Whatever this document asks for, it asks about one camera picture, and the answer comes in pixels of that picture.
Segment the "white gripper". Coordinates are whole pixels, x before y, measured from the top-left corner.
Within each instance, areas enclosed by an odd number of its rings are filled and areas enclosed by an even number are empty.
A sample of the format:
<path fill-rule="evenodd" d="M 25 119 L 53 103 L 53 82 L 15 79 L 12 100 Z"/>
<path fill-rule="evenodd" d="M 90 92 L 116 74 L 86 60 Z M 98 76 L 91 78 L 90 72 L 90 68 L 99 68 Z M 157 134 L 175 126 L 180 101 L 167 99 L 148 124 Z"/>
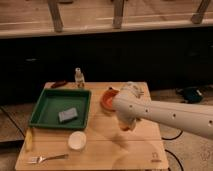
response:
<path fill-rule="evenodd" d="M 129 126 L 130 127 L 130 130 L 128 131 L 133 131 L 136 127 L 136 120 L 135 119 L 123 119 L 123 118 L 119 118 L 118 119 L 118 124 L 119 124 L 119 127 L 121 129 L 121 125 L 126 125 L 126 126 Z"/>

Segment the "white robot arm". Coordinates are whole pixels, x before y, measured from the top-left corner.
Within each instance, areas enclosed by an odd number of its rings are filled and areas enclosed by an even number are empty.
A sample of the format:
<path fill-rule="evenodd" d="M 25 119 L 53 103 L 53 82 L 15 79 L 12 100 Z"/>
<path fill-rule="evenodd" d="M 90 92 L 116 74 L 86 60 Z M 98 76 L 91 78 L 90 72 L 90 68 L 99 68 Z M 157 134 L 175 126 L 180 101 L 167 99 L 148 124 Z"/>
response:
<path fill-rule="evenodd" d="M 133 130 L 137 119 L 146 119 L 213 140 L 213 106 L 145 100 L 134 82 L 120 89 L 112 106 L 123 130 Z"/>

